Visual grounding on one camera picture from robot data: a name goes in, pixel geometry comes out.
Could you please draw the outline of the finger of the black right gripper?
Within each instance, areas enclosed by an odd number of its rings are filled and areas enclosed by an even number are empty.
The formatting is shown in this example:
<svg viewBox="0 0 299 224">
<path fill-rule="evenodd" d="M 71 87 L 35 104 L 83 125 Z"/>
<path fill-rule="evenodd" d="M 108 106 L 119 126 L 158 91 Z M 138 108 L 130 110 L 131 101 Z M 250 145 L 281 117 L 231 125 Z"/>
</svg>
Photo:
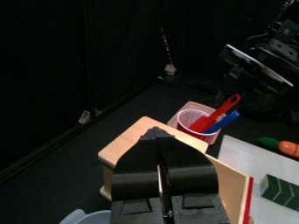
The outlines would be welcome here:
<svg viewBox="0 0 299 224">
<path fill-rule="evenodd" d="M 275 100 L 275 93 L 263 93 L 250 102 L 250 108 L 257 112 L 269 112 L 275 105 Z"/>
<path fill-rule="evenodd" d="M 223 82 L 221 84 L 219 92 L 217 94 L 217 103 L 225 102 L 230 95 L 230 90 L 234 87 L 234 84 L 239 80 L 243 69 L 239 67 L 233 67 L 230 71 L 223 76 Z"/>
</svg>

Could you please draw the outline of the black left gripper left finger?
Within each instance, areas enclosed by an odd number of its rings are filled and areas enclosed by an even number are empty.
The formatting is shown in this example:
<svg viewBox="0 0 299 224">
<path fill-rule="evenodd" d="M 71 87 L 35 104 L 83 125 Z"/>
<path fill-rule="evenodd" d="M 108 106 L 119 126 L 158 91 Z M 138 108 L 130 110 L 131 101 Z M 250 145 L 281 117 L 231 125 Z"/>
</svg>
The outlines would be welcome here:
<svg viewBox="0 0 299 224">
<path fill-rule="evenodd" d="M 163 224 L 159 195 L 158 136 L 151 128 L 120 157 L 111 182 L 111 224 Z"/>
</svg>

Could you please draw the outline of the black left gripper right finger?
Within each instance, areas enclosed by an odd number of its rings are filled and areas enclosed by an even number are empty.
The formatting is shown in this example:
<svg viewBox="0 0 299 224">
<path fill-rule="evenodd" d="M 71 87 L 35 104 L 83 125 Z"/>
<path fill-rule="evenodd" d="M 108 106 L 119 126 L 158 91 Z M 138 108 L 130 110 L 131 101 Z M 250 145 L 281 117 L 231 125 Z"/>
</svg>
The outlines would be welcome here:
<svg viewBox="0 0 299 224">
<path fill-rule="evenodd" d="M 204 154 L 155 129 L 167 224 L 230 224 L 215 166 Z"/>
</svg>

